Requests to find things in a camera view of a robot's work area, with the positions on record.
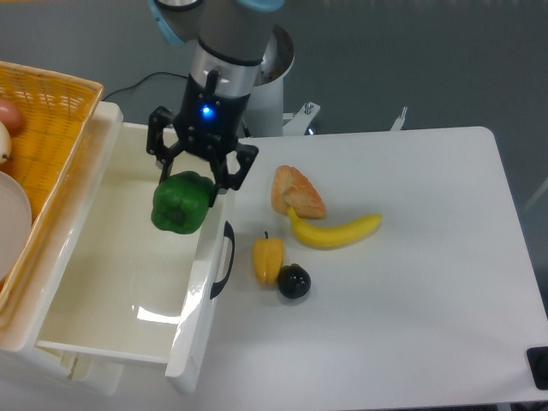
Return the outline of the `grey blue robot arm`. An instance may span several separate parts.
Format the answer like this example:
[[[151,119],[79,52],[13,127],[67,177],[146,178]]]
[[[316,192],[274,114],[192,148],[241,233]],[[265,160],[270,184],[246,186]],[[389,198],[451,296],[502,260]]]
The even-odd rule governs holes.
[[[259,150],[238,140],[281,1],[151,1],[168,40],[197,40],[178,113],[151,113],[146,150],[160,178],[183,152],[205,160],[214,177],[210,199],[244,182]]]

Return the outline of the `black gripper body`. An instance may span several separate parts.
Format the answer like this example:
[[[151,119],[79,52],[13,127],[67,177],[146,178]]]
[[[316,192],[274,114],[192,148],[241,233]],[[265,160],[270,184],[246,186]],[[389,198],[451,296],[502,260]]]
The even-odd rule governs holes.
[[[173,120],[177,142],[170,147],[172,158],[188,152],[206,159],[210,147],[220,160],[231,152],[239,160],[253,159],[253,148],[240,144],[237,138],[249,97],[224,97],[217,92],[219,86],[216,74],[207,86],[188,78],[181,110]]]

